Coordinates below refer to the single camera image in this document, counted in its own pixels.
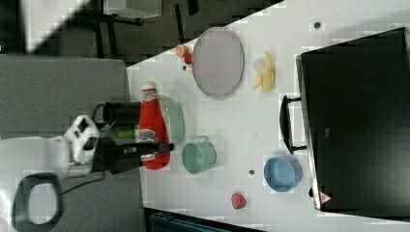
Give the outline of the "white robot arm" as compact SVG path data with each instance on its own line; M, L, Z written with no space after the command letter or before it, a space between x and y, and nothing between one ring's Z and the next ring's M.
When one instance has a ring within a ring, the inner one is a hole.
M141 139L102 146L101 134L116 122L114 105L101 104L103 119L80 115L62 136L18 137L1 141L1 183L24 179L63 180L92 172L112 174L136 168L144 161L156 162L170 154L174 144L160 140L152 130L140 132Z

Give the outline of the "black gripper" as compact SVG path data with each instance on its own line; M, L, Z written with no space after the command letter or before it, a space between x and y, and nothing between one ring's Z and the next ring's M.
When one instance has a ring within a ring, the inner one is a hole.
M139 122L139 101L107 102L102 109L102 118L112 126L134 126ZM111 134L108 125L97 124L100 131L91 172L108 171L112 175L139 168L142 163L139 158L125 154L123 144L118 144ZM136 143L135 148L140 153L166 153L174 150L174 144Z

